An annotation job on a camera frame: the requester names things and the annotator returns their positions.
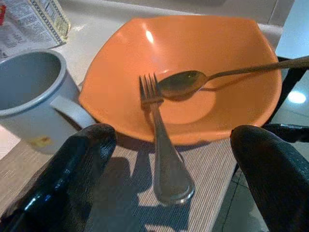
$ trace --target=sticker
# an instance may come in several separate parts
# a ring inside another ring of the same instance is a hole
[[[52,144],[52,140],[48,136],[42,136],[29,140],[29,143],[35,147],[45,147]]]

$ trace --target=stainless steel fork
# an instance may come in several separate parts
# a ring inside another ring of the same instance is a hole
[[[154,117],[154,193],[163,204],[184,203],[193,196],[195,185],[163,124],[158,105],[163,97],[155,74],[140,76],[140,98],[142,107],[150,107]]]

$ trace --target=metal spoon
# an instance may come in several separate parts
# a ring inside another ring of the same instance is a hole
[[[307,68],[309,67],[309,56],[297,59],[290,59],[277,63],[251,66],[243,69],[230,70],[226,72],[219,72],[211,76],[206,76],[204,73],[196,70],[185,71],[174,74],[160,81],[159,87],[165,98],[180,99],[191,96],[208,81],[220,76],[235,75],[241,73],[252,73],[258,71],[271,71],[275,69],[287,68]]]

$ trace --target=tile floor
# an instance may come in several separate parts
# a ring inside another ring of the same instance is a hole
[[[288,99],[272,119],[272,123],[309,126],[309,71],[293,91],[307,98],[303,104]],[[292,144],[309,161],[309,143]],[[212,232],[267,232],[268,228],[248,189],[244,174],[239,169],[233,176]]]

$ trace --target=mug handle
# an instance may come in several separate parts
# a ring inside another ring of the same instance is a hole
[[[96,123],[93,117],[83,107],[71,101],[70,99],[57,96],[52,100],[50,105],[54,109],[64,113],[66,116],[71,118],[81,128],[85,128]]]

